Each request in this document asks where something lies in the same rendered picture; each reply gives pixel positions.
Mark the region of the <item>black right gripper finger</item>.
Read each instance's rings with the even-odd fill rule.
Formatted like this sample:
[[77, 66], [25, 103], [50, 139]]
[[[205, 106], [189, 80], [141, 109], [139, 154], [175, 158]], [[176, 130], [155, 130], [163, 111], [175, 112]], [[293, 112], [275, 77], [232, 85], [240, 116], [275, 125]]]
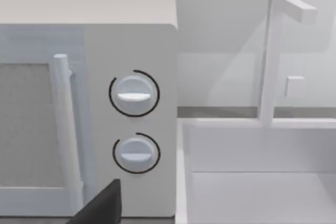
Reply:
[[66, 224], [120, 224], [121, 218], [121, 181], [114, 179]]

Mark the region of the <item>pale blue microwave knob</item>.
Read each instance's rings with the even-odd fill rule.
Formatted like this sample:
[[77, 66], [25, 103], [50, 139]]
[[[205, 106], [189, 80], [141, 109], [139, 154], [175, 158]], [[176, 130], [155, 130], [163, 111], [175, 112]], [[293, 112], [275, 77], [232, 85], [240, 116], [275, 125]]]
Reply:
[[142, 114], [146, 112], [154, 97], [150, 82], [141, 76], [127, 76], [117, 80], [113, 97], [118, 107], [127, 114]]
[[120, 143], [117, 155], [125, 169], [138, 172], [146, 170], [152, 165], [155, 159], [155, 150], [149, 141], [133, 137]]

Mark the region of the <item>microwave oven door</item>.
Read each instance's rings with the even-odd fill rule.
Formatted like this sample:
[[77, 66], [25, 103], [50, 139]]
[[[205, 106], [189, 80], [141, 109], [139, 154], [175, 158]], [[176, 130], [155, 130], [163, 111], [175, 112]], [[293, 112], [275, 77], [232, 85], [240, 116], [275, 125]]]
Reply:
[[54, 55], [66, 54], [78, 146], [78, 25], [0, 25], [0, 216], [73, 216], [59, 147]]

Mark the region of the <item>white sink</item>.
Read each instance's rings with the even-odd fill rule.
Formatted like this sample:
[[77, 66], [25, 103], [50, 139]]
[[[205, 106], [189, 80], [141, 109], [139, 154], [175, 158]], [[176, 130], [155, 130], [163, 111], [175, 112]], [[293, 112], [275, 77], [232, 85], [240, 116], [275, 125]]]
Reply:
[[336, 224], [336, 120], [178, 119], [176, 224]]

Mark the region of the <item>pale microwave oven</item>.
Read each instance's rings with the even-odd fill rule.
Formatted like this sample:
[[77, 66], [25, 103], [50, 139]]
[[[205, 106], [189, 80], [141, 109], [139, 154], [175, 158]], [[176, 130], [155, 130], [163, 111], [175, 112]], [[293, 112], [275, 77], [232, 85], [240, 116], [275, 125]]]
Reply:
[[[122, 218], [173, 217], [175, 0], [0, 0], [0, 25], [83, 28], [83, 75], [76, 91], [80, 98], [77, 132], [83, 207], [114, 179], [120, 179]], [[142, 114], [123, 112], [113, 97], [117, 80], [127, 76], [144, 77], [153, 87], [152, 103]], [[118, 159], [120, 143], [133, 137], [147, 140], [154, 147], [155, 159], [146, 170], [132, 172]]]

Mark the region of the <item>tall white tap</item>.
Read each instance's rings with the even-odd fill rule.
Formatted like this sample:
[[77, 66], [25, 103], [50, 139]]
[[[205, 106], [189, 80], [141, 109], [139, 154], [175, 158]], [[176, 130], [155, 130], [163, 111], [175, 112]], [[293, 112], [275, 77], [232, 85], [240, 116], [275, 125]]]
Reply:
[[270, 127], [274, 119], [281, 37], [286, 16], [301, 24], [314, 24], [318, 9], [302, 0], [268, 0], [258, 105], [258, 119], [263, 127]]

